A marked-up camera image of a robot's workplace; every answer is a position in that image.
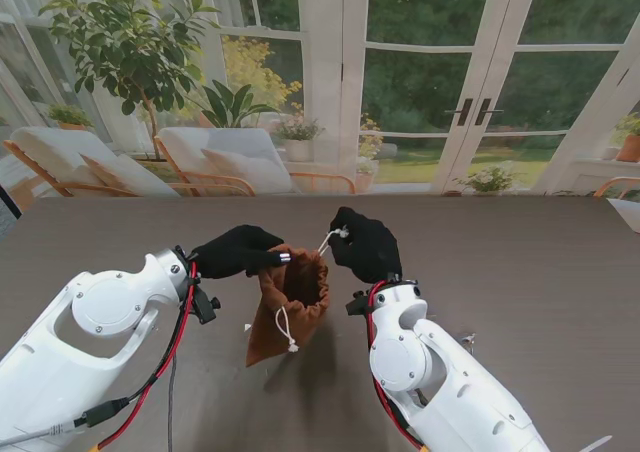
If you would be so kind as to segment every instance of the black glove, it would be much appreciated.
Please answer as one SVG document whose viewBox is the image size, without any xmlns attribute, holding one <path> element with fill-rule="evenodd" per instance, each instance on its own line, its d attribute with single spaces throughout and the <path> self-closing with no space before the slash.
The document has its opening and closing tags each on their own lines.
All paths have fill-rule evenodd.
<svg viewBox="0 0 640 452">
<path fill-rule="evenodd" d="M 193 260 L 206 279 L 222 279 L 243 270 L 251 276 L 260 269 L 282 265 L 279 252 L 267 251 L 283 242 L 255 225 L 239 225 L 193 249 L 197 254 Z"/>
<path fill-rule="evenodd" d="M 349 231 L 346 238 L 338 234 L 329 238 L 336 264 L 349 267 L 358 279 L 369 284 L 386 280 L 390 274 L 402 278 L 396 238 L 382 222 L 340 207 L 331 221 L 331 230 L 344 226 Z"/>
</svg>

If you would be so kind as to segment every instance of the lounge chair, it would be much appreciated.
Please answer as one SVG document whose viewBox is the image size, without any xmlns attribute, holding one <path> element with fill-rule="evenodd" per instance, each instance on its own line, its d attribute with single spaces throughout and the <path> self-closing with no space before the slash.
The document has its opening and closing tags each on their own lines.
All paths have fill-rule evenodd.
<svg viewBox="0 0 640 452">
<path fill-rule="evenodd" d="M 355 193 L 341 175 L 288 172 L 264 129 L 169 127 L 155 140 L 185 184 L 231 185 L 249 195 Z"/>
<path fill-rule="evenodd" d="M 127 155 L 116 156 L 87 131 L 23 127 L 4 146 L 63 197 L 179 197 L 176 190 L 247 196 L 221 184 L 198 184 L 196 194 L 184 183 L 167 184 Z"/>
</svg>

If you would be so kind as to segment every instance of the white robotic arm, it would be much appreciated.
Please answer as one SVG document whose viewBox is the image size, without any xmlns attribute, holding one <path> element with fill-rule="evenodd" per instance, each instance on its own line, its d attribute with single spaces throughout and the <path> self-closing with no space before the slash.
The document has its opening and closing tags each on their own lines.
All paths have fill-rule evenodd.
<svg viewBox="0 0 640 452">
<path fill-rule="evenodd" d="M 548 452 L 515 397 L 424 318 L 418 294 L 407 282 L 375 293 L 369 356 L 373 376 L 414 433 L 434 452 Z"/>
<path fill-rule="evenodd" d="M 74 277 L 0 362 L 0 444 L 50 427 L 53 435 L 6 450 L 52 452 L 65 447 L 73 434 L 64 432 L 98 404 L 149 335 L 158 316 L 151 304 L 178 307 L 185 299 L 188 273 L 179 254 L 165 250 L 145 259 L 137 274 L 109 270 Z M 70 313 L 94 336 L 134 332 L 113 357 L 94 357 L 58 337 L 57 325 Z"/>
</svg>

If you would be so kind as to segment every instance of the gray table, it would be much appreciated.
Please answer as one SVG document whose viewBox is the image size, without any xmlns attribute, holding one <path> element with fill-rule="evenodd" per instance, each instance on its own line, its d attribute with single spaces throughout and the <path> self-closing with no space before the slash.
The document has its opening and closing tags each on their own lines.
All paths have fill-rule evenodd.
<svg viewBox="0 0 640 452">
<path fill-rule="evenodd" d="M 553 450 L 578 451 L 607 434 L 614 439 L 602 450 L 638 450 L 640 239 L 595 199 L 44 199 L 0 242 L 0 354 L 80 271 L 137 271 L 147 252 L 189 250 L 241 223 L 315 248 L 341 204 L 389 226 L 430 313 L 452 333 L 478 334 L 476 357 Z M 375 397 L 364 323 L 344 310 L 362 285 L 330 254 L 328 262 L 332 306 L 313 341 L 250 369 L 244 324 L 253 319 L 257 280 L 205 283 L 223 308 L 206 326 L 191 322 L 179 349 L 175 450 L 410 450 Z M 162 311 L 110 396 L 147 377 L 174 319 L 175 311 Z M 71 329 L 66 336 L 78 340 Z M 168 374 L 109 450 L 166 450 L 167 382 Z M 86 450 L 115 427 L 92 430 L 70 450 Z"/>
</svg>

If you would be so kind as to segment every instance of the door handle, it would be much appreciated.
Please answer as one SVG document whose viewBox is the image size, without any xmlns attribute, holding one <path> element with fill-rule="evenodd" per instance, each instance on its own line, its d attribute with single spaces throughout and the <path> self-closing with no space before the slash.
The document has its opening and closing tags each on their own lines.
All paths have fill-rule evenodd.
<svg viewBox="0 0 640 452">
<path fill-rule="evenodd" d="M 473 103 L 473 99 L 464 99 L 464 104 L 462 104 L 461 110 L 445 110 L 445 114 L 460 114 L 458 117 L 458 125 L 464 125 L 467 121 L 467 117 L 469 116 L 469 111 L 471 110 L 471 104 Z"/>
<path fill-rule="evenodd" d="M 482 101 L 482 105 L 480 106 L 480 112 L 478 112 L 478 117 L 476 117 L 476 125 L 482 125 L 484 121 L 484 117 L 487 114 L 501 114 L 504 110 L 489 110 L 489 104 L 491 103 L 491 99 L 484 99 Z"/>
</svg>

